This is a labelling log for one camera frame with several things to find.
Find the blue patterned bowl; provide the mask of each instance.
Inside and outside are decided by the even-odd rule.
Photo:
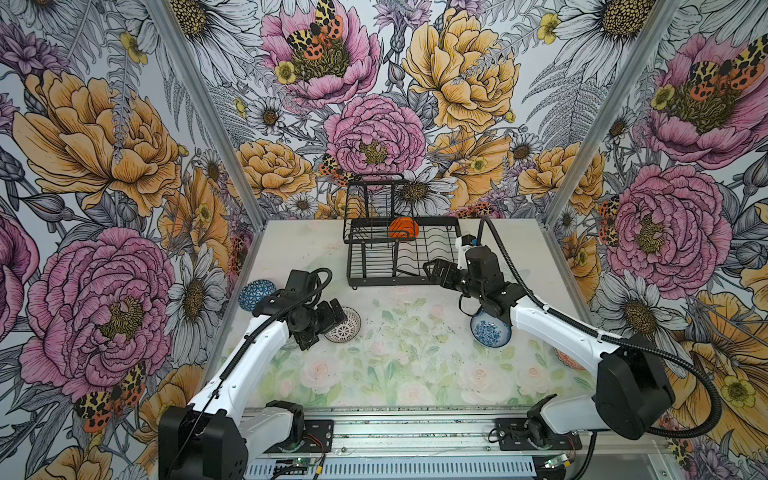
[[[509,325],[484,310],[472,317],[469,329],[478,342],[491,348],[506,345],[512,337],[512,328]]]
[[[240,304],[241,309],[253,312],[256,304],[262,298],[272,295],[276,290],[275,284],[269,280],[254,280],[240,291],[240,295],[237,296],[237,302]]]

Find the floral tablecloth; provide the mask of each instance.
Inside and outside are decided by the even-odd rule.
[[[499,220],[516,267],[534,291],[557,308],[575,308],[534,220]],[[473,231],[477,222],[462,222]],[[278,256],[276,252],[291,252]],[[458,294],[437,286],[361,287],[346,284],[341,223],[331,220],[271,222],[250,280],[283,285],[291,269],[326,266],[333,282],[324,299],[338,298],[357,311],[360,333],[348,343],[321,337],[310,350],[281,349],[250,406],[288,400],[306,408],[386,406],[529,406],[549,393],[573,396],[594,388],[588,372],[563,363],[555,350],[521,331],[489,349],[472,337]],[[473,305],[465,302],[464,308]],[[239,341],[250,314],[240,310],[223,353]]]

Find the dish rack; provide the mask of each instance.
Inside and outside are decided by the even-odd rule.
[[[417,217],[414,203],[404,194],[411,186],[403,179],[349,182],[343,236],[349,245],[346,276],[352,288],[427,285],[425,262],[436,258],[458,262],[458,219]],[[398,217],[411,217],[419,232],[390,230]]]

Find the wall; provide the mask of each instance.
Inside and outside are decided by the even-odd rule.
[[[314,46],[310,0],[182,4],[254,195],[307,219],[342,217],[349,179],[387,174],[421,215],[542,217],[654,2],[609,8],[605,36],[607,0],[334,0],[340,36]],[[602,195],[593,163],[582,213]]]
[[[670,443],[688,478],[768,478],[766,22],[765,2],[683,3],[605,135],[597,205],[572,201],[553,219],[596,324],[713,378],[720,424]],[[702,422],[703,386],[667,366],[665,426]]]
[[[4,478],[137,480],[253,239],[140,2],[0,2]]]

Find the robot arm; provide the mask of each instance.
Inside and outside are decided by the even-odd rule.
[[[584,331],[593,330],[587,323],[574,319],[574,326],[552,316],[546,303],[537,305],[521,285],[505,281],[488,247],[476,246],[472,235],[456,243],[458,263],[438,259],[425,265],[431,283],[476,298],[485,312],[561,350],[598,380],[593,395],[550,396],[531,409],[529,438],[535,443],[546,445],[548,437],[574,430],[610,429],[639,439],[672,406],[674,393],[660,359],[605,341],[621,338],[613,333],[591,336]],[[640,336],[631,340],[652,346]]]
[[[346,319],[337,300],[319,302],[319,291],[330,281],[326,272],[325,283],[316,286],[316,272],[293,270],[285,289],[259,302],[243,339],[214,379],[186,408],[170,407],[163,414],[160,480],[242,478],[250,460],[272,445],[301,442],[304,416],[296,404],[270,402],[259,415],[241,419],[270,360],[289,336],[306,350],[319,334]]]

